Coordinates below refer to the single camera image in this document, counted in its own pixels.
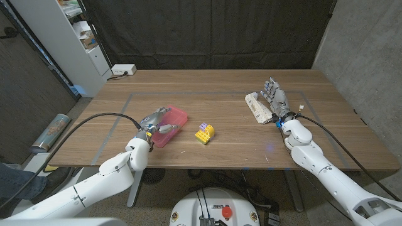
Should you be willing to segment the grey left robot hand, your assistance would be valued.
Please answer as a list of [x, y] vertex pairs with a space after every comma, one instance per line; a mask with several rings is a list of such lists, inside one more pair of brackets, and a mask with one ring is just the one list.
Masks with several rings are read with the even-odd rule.
[[151, 138], [155, 132], [159, 132], [160, 134], [167, 134], [174, 129], [179, 129], [180, 125], [177, 124], [160, 124], [162, 122], [163, 116], [169, 111], [171, 111], [170, 108], [160, 107], [159, 109], [156, 109], [152, 114], [143, 118], [143, 120], [139, 123], [140, 128], [138, 129], [135, 138], [139, 138], [150, 143]]

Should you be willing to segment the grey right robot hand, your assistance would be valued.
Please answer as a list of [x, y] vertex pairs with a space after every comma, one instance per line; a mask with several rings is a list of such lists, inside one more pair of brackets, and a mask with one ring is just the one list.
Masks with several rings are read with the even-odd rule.
[[265, 81], [264, 90], [260, 93], [269, 103], [272, 113], [278, 116], [280, 122], [285, 123], [293, 119], [295, 113], [290, 110], [286, 94], [273, 77]]

